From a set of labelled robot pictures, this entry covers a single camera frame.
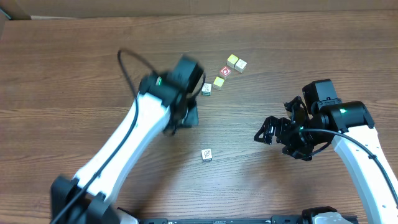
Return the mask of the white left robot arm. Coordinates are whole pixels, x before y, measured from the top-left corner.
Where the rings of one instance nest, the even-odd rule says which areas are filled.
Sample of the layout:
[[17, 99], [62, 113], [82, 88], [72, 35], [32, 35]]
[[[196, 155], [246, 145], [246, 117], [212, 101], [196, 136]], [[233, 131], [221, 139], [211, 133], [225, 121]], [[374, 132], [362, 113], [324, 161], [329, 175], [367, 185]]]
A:
[[161, 132], [198, 123], [197, 82], [184, 84], [168, 75], [144, 77], [122, 123], [72, 180], [58, 176], [50, 189], [52, 223], [138, 223], [114, 208], [126, 177]]

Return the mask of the red Y leaf block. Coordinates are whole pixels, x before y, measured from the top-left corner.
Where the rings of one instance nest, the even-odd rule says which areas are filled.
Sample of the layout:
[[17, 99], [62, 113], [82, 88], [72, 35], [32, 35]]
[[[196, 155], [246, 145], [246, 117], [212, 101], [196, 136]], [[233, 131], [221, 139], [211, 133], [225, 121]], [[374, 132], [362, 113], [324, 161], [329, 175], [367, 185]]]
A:
[[213, 156], [212, 156], [211, 149], [203, 149], [203, 150], [201, 150], [201, 157], [202, 157], [203, 162], [212, 161]]

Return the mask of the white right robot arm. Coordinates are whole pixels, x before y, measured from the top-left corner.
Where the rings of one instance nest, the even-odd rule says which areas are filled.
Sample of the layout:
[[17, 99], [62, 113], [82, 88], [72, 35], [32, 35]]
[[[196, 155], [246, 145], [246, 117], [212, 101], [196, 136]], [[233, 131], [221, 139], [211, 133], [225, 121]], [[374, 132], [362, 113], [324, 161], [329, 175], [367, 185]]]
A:
[[287, 118], [266, 118], [254, 140], [283, 144], [282, 152], [311, 161], [328, 146], [339, 155], [363, 203], [369, 223], [397, 223], [397, 177], [379, 142], [374, 120], [360, 101], [286, 102]]

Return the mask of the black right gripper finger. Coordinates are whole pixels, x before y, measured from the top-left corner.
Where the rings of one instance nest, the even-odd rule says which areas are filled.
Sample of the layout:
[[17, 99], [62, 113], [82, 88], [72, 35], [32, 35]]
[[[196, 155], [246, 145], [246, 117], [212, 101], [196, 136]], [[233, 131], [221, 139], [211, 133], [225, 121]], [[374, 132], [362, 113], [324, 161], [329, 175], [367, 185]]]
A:
[[284, 108], [291, 122], [306, 124], [309, 121], [307, 107], [300, 96], [296, 96], [290, 102], [285, 102]]
[[278, 119], [270, 116], [265, 119], [260, 130], [254, 135], [254, 141], [264, 144], [272, 144], [272, 138], [275, 136], [278, 126]]

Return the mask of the green letter wood block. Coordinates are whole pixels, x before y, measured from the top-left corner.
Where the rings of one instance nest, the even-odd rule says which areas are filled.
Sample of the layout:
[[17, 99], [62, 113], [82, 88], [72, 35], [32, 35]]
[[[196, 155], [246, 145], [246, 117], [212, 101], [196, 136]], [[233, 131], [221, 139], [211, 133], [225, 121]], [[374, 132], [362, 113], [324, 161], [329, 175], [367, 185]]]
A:
[[205, 95], [205, 96], [210, 96], [211, 95], [211, 89], [212, 89], [212, 84], [204, 83], [202, 88], [201, 88], [201, 94]]

